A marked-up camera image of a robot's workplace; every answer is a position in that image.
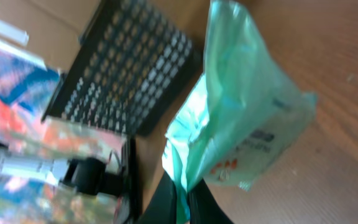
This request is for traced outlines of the grey plastic basket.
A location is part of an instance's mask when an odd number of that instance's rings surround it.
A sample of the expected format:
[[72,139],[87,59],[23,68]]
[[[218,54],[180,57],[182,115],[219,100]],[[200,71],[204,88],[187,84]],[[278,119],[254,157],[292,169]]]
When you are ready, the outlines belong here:
[[44,117],[147,136],[200,69],[190,38],[147,1],[103,0]]

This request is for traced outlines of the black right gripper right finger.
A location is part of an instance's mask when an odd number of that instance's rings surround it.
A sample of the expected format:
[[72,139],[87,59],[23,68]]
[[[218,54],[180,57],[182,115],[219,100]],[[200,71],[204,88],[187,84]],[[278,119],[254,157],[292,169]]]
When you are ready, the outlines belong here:
[[233,224],[221,210],[203,179],[188,192],[188,206],[191,224]]

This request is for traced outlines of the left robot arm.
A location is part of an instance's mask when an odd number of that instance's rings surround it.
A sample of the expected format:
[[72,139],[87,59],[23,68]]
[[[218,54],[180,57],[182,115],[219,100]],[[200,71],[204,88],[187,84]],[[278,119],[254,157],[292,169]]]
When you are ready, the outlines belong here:
[[132,223],[131,205],[118,150],[61,154],[0,142],[0,223]]

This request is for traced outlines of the white teal wipes pack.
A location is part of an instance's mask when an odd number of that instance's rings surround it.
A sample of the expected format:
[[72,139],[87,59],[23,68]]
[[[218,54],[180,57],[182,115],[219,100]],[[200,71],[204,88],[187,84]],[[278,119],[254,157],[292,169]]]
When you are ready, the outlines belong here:
[[186,198],[202,181],[249,190],[311,123],[316,103],[270,56],[242,4],[212,1],[203,74],[165,134],[177,223],[190,220]]

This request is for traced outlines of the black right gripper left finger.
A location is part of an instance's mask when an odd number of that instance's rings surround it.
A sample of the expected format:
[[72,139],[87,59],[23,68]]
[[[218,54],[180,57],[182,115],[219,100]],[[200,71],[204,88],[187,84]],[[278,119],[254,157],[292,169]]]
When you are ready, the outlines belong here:
[[176,224],[177,191],[170,176],[164,172],[145,212],[136,224]]

